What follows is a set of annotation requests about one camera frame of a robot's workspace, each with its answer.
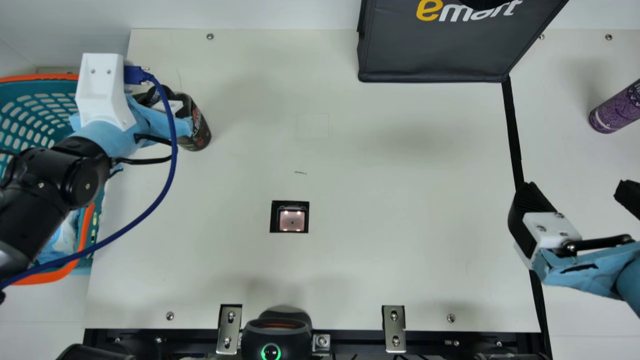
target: purple spray can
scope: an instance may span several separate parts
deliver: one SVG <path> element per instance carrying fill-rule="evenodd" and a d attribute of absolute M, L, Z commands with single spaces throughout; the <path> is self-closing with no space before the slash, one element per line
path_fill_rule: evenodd
<path fill-rule="evenodd" d="M 589 114 L 591 127 L 603 134 L 615 133 L 638 119 L 640 119 L 640 79 Z"/>

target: blue cable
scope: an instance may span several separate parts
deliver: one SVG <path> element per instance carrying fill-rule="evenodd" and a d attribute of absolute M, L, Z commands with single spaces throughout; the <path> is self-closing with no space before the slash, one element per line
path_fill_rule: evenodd
<path fill-rule="evenodd" d="M 33 274 L 43 272 L 44 270 L 47 270 L 50 268 L 63 266 L 64 264 L 70 261 L 83 258 L 91 254 L 92 252 L 98 251 L 101 248 L 109 245 L 110 243 L 114 242 L 117 238 L 121 237 L 122 235 L 126 234 L 129 230 L 136 227 L 136 225 L 140 224 L 142 220 L 146 219 L 158 207 L 158 205 L 160 205 L 160 203 L 162 202 L 166 194 L 169 192 L 169 188 L 171 188 L 171 183 L 173 182 L 173 177 L 175 175 L 175 166 L 178 158 L 178 139 L 175 132 L 175 123 L 173 122 L 173 114 L 171 113 L 171 106 L 169 105 L 169 99 L 167 98 L 166 93 L 164 92 L 164 88 L 162 87 L 160 82 L 156 79 L 156 77 L 146 72 L 143 73 L 142 76 L 143 76 L 143 80 L 149 80 L 156 86 L 156 90 L 160 93 L 160 98 L 162 99 L 162 102 L 164 104 L 164 110 L 166 111 L 166 115 L 169 118 L 169 131 L 171 133 L 171 167 L 169 168 L 169 176 L 166 178 L 166 182 L 164 183 L 164 188 L 162 189 L 160 194 L 156 197 L 155 201 L 142 214 L 140 214 L 140 216 L 135 218 L 132 222 L 128 223 L 125 227 L 113 233 L 108 238 L 82 251 L 76 252 L 75 254 L 65 256 L 64 258 L 59 258 L 57 260 L 50 261 L 48 263 L 44 263 L 39 266 L 34 266 L 32 268 L 25 270 L 24 272 L 21 272 L 17 275 L 9 277 L 5 279 L 3 282 L 0 282 L 0 290 L 3 290 L 7 286 L 17 281 L 20 281 L 26 277 L 29 277 Z"/>

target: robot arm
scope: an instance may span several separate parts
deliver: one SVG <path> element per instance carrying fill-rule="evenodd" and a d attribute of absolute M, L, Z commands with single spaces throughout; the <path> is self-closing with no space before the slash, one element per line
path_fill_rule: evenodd
<path fill-rule="evenodd" d="M 621 181 L 616 200 L 640 215 L 640 184 Z M 534 183 L 516 192 L 508 218 L 515 249 L 543 284 L 624 300 L 640 316 L 640 243 L 629 235 L 583 240 Z M 578 255 L 583 250 L 595 250 Z"/>
<path fill-rule="evenodd" d="M 13 157 L 0 183 L 0 290 L 31 266 L 70 211 L 91 204 L 117 159 L 153 145 L 149 139 L 171 138 L 175 153 L 177 137 L 191 134 L 191 119 L 174 120 L 125 93 L 126 83 L 140 84 L 143 76 L 151 78 L 126 66 L 120 55 L 85 54 L 76 91 L 79 114 L 70 117 L 75 133 L 51 149 Z"/>

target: black shopping bag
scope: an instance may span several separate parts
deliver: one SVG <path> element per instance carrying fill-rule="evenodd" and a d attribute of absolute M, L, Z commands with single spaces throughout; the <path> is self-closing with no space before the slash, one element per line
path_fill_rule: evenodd
<path fill-rule="evenodd" d="M 567 1 L 473 10 L 458 0 L 363 0 L 358 78 L 502 82 Z"/>

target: black edge strip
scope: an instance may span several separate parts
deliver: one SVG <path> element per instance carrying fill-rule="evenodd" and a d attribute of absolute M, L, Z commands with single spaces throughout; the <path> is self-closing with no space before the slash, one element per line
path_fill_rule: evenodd
<path fill-rule="evenodd" d="M 524 183 L 524 173 L 522 171 L 522 153 L 520 152 L 520 137 L 518 136 L 518 124 L 516 122 L 516 109 L 513 104 L 513 89 L 511 88 L 511 77 L 502 83 L 502 97 L 504 98 L 504 113 L 507 118 L 507 135 L 509 136 L 509 151 L 511 153 L 511 168 L 513 170 L 513 182 L 517 189 Z M 531 290 L 533 292 L 533 302 L 536 306 L 538 324 L 542 332 L 542 341 L 546 355 L 553 360 L 551 354 L 551 341 L 549 340 L 549 328 L 547 324 L 547 309 L 545 307 L 545 296 L 542 292 L 542 283 L 535 272 L 529 272 L 531 280 Z"/>

